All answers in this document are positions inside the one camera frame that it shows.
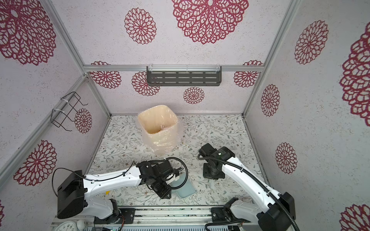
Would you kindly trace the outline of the light blue plastic dustpan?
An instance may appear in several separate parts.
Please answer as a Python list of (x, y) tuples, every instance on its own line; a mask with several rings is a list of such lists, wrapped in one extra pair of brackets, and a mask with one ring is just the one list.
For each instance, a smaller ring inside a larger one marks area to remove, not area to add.
[(188, 178), (185, 185), (180, 189), (174, 190), (174, 192), (178, 195), (178, 197), (186, 198), (194, 195), (196, 193), (196, 189), (194, 188), (191, 179)]

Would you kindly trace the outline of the dark grey wall shelf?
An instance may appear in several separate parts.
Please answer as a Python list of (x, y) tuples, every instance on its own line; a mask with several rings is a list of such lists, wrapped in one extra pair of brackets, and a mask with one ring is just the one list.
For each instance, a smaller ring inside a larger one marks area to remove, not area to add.
[(151, 87), (217, 87), (222, 82), (222, 68), (164, 70), (148, 66), (146, 82)]

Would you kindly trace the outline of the white dial gauge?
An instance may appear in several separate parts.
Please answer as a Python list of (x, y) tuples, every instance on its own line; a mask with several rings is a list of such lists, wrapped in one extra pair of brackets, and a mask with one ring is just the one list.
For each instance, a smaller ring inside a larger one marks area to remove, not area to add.
[(74, 221), (66, 221), (57, 226), (54, 231), (77, 231), (77, 224)]

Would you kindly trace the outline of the light blue white brush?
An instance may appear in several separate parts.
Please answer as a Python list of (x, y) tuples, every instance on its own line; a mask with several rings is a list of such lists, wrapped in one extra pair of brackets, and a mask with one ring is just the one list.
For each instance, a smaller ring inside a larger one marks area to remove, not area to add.
[(215, 180), (209, 180), (209, 186), (211, 189), (215, 188)]

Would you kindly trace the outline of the cream bin with plastic liner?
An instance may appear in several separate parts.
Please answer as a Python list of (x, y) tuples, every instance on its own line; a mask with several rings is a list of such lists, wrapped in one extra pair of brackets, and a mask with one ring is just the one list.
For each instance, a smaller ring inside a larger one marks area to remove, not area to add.
[(166, 105), (158, 105), (142, 111), (137, 116), (144, 145), (155, 155), (172, 152), (183, 136), (183, 124)]

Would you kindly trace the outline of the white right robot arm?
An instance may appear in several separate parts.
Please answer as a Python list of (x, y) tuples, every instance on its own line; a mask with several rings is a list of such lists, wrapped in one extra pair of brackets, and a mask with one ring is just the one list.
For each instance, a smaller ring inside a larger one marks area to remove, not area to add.
[(234, 197), (222, 208), (212, 208), (213, 221), (205, 225), (206, 230), (243, 223), (257, 224), (262, 231), (286, 231), (290, 227), (299, 230), (294, 198), (257, 178), (227, 147), (217, 150), (207, 143), (199, 149), (197, 159), (205, 161), (204, 178), (218, 180), (228, 176), (254, 201), (251, 204)]

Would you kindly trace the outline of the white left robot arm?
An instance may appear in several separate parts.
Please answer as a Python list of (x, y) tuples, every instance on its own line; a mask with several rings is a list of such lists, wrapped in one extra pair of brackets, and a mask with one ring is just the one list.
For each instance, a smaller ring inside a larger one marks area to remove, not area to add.
[(131, 164), (129, 168), (104, 174), (84, 175), (81, 170), (71, 171), (70, 175), (54, 190), (57, 196), (57, 218), (67, 219), (77, 215), (94, 216), (104, 223), (115, 222), (119, 217), (119, 208), (114, 199), (103, 200), (97, 195), (123, 187), (134, 187), (145, 184), (161, 199), (170, 199), (173, 190), (178, 186), (170, 183), (188, 168), (179, 158), (180, 168), (173, 168), (172, 157), (163, 160), (150, 160)]

